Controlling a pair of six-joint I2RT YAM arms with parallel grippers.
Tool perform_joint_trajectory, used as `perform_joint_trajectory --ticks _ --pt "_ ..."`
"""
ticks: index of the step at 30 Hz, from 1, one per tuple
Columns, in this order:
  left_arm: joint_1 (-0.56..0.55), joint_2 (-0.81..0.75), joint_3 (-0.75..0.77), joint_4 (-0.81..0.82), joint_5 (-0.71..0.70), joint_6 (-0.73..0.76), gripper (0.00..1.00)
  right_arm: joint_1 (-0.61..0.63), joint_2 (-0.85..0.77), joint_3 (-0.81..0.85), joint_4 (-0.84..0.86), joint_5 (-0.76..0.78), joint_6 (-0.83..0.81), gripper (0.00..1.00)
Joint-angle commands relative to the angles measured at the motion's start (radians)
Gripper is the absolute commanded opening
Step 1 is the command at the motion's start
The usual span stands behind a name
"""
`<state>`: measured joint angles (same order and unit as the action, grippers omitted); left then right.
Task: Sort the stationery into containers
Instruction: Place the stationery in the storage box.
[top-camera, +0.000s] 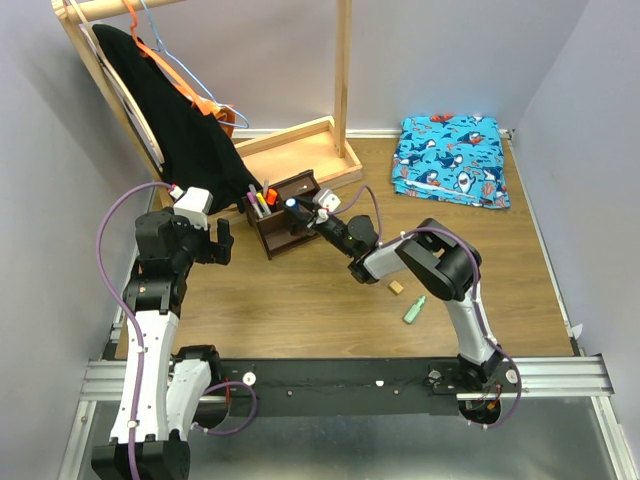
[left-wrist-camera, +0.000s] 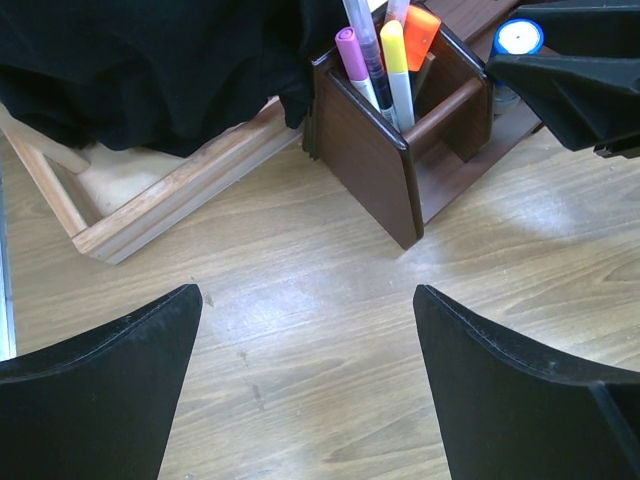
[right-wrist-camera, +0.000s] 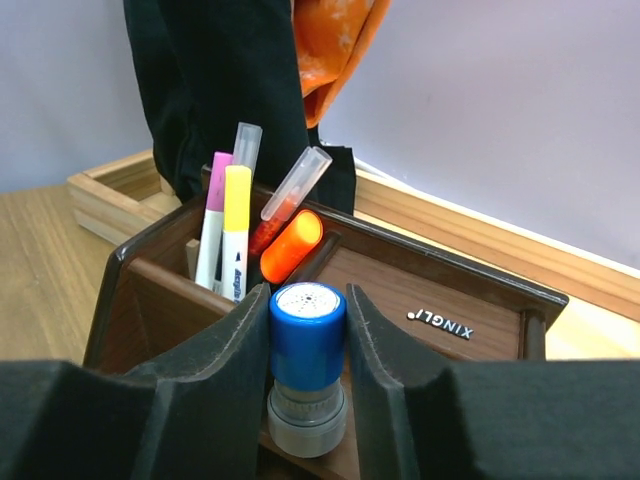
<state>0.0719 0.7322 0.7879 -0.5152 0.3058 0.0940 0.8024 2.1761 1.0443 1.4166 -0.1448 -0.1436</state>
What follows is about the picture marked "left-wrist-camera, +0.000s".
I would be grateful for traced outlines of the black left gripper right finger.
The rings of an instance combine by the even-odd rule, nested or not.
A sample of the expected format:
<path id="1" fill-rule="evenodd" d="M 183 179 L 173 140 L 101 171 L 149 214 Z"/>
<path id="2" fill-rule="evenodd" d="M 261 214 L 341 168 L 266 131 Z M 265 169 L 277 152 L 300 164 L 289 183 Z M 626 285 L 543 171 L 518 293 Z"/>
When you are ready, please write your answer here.
<path id="1" fill-rule="evenodd" d="M 452 478 L 638 478 L 638 372 L 554 349 L 430 285 L 413 307 Z"/>

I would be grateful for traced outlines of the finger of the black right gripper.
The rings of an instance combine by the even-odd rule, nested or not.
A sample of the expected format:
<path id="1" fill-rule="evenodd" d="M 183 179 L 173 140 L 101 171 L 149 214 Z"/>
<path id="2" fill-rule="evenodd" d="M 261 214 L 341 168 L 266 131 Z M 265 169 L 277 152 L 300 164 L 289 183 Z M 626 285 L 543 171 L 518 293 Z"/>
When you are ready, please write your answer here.
<path id="1" fill-rule="evenodd" d="M 639 60 L 562 55 L 496 56 L 486 64 L 567 149 L 639 156 Z"/>
<path id="2" fill-rule="evenodd" d="M 537 23 L 544 45 L 561 55 L 639 54 L 639 3 L 634 0 L 527 3 L 512 17 Z"/>

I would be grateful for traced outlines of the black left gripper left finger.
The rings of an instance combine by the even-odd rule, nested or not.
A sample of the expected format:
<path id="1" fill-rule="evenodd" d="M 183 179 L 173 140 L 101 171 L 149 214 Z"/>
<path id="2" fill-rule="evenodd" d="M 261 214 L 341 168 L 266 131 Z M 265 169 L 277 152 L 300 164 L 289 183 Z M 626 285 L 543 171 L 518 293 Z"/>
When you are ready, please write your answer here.
<path id="1" fill-rule="evenodd" d="M 157 478 L 201 312 L 199 287 L 185 284 L 2 361 L 2 478 Z"/>

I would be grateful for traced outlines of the blue and grey glue stick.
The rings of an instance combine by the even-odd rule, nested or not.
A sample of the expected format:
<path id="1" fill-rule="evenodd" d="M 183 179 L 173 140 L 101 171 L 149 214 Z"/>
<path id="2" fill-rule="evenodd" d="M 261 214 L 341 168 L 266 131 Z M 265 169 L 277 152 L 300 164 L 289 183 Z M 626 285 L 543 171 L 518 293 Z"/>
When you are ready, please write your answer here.
<path id="1" fill-rule="evenodd" d="M 542 28 L 529 19 L 511 19 L 503 23 L 495 32 L 489 59 L 505 55 L 535 55 L 544 45 Z M 519 101 L 519 95 L 503 81 L 492 78 L 493 81 L 493 113 L 502 115 L 514 107 Z"/>

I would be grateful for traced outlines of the orange black highlighter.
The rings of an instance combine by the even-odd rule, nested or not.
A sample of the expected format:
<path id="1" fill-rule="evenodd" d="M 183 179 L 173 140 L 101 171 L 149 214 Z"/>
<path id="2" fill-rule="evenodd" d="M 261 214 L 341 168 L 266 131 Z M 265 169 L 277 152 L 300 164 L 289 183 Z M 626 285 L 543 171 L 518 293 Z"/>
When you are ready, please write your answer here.
<path id="1" fill-rule="evenodd" d="M 404 23 L 404 42 L 408 70 L 418 72 L 438 34 L 441 19 L 419 6 L 408 7 Z"/>

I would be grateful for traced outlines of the yellow capped white marker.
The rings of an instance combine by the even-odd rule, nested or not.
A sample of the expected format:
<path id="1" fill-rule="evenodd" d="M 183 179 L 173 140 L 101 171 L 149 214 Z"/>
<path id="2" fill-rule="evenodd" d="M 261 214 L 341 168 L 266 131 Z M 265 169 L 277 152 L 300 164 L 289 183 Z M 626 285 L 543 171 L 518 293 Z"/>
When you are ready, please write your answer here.
<path id="1" fill-rule="evenodd" d="M 380 40 L 399 131 L 405 133 L 415 125 L 415 116 L 402 24 L 387 22 Z"/>

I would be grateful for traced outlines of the purple clear gel pen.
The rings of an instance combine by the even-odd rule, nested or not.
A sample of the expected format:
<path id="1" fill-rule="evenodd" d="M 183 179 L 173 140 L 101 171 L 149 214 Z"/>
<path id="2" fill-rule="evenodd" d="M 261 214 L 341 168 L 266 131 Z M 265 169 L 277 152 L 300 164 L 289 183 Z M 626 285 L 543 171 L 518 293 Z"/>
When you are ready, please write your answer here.
<path id="1" fill-rule="evenodd" d="M 349 23 L 355 31 L 379 110 L 393 128 L 398 130 L 390 86 L 369 4 L 365 0 L 343 0 L 343 5 Z"/>

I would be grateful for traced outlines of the purple capped white marker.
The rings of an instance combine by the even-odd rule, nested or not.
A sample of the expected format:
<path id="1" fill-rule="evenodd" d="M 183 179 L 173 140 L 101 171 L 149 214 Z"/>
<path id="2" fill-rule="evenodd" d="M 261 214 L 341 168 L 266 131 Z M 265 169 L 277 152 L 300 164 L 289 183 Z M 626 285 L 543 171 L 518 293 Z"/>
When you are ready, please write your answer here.
<path id="1" fill-rule="evenodd" d="M 354 29 L 352 27 L 342 28 L 336 33 L 334 40 L 351 85 L 376 111 L 380 111 Z"/>

